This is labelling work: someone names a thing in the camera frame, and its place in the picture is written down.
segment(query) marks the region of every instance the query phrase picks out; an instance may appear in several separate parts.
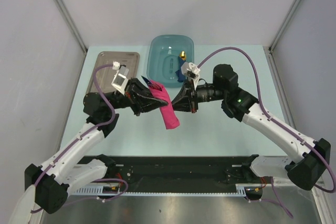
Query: pink cloth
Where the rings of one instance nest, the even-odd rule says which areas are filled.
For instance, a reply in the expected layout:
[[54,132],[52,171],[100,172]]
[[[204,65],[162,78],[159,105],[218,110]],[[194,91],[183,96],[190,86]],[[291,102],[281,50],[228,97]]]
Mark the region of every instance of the pink cloth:
[[166,102],[168,102],[167,106],[164,107],[160,107],[160,111],[163,117],[163,121],[164,124],[166,125],[166,129],[167,130],[171,130],[174,129],[176,127],[179,127],[180,122],[179,119],[176,117],[175,113],[174,113],[174,109],[172,106],[172,102],[170,100],[170,97],[166,91],[166,89],[164,88],[164,86],[157,82],[157,81],[151,81],[153,84],[157,84],[160,86],[160,88],[162,89],[162,91],[157,90],[157,89],[153,89],[153,88],[149,88],[149,90],[151,91],[152,95],[155,98],[164,100]]

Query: gray wall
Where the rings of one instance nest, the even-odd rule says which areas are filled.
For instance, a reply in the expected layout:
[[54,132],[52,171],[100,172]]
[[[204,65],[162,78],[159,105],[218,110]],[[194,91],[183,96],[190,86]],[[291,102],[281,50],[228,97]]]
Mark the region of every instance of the gray wall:
[[303,0],[274,57],[298,130],[330,141],[336,171],[336,0]]
[[160,34],[187,35],[196,45],[268,46],[292,2],[64,0],[86,46],[149,45]]
[[0,0],[0,222],[59,143],[83,54],[53,0]]

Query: metal tray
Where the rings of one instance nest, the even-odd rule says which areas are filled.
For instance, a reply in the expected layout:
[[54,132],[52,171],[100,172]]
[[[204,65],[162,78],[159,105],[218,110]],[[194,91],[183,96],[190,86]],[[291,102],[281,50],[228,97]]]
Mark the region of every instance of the metal tray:
[[[112,64],[114,61],[118,61],[120,65],[125,65],[130,71],[128,72],[127,78],[131,79],[137,75],[138,64],[140,55],[137,52],[109,52],[104,51],[98,54],[96,64],[94,69],[105,65]],[[105,68],[97,73],[97,80],[101,90],[104,93],[113,92],[116,89],[111,85],[114,75],[117,73],[116,70],[112,68]],[[86,90],[86,93],[98,92],[96,86],[93,84],[93,73]]]

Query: white bracket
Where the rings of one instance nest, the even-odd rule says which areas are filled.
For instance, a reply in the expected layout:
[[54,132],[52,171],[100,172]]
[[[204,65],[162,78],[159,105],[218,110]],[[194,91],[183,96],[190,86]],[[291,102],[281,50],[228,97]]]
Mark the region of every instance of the white bracket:
[[200,77],[200,69],[197,65],[192,62],[185,62],[181,66],[181,72],[184,76],[187,76],[188,80],[193,81],[196,90]]
[[79,188],[95,181],[96,179],[103,178],[106,174],[106,165],[97,159],[93,159],[89,164],[74,167],[69,176],[64,181],[69,184],[67,189],[68,195],[72,195]]
[[125,95],[125,88],[128,83],[127,79],[128,72],[129,72],[128,68],[121,66],[119,70],[117,70],[117,73],[115,74],[111,83],[116,90],[118,90],[120,93],[124,95]]
[[280,177],[287,178],[286,165],[292,160],[288,156],[284,157],[256,157],[250,166],[252,172],[258,177]]

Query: blue tray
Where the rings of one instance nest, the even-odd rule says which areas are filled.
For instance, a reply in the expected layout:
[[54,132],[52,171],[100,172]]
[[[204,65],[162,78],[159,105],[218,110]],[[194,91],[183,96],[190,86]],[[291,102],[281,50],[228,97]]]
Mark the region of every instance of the blue tray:
[[166,88],[178,88],[176,71],[180,69],[179,55],[186,53],[186,61],[194,62],[194,42],[183,35],[160,35],[153,39],[149,50],[147,77],[162,83]]

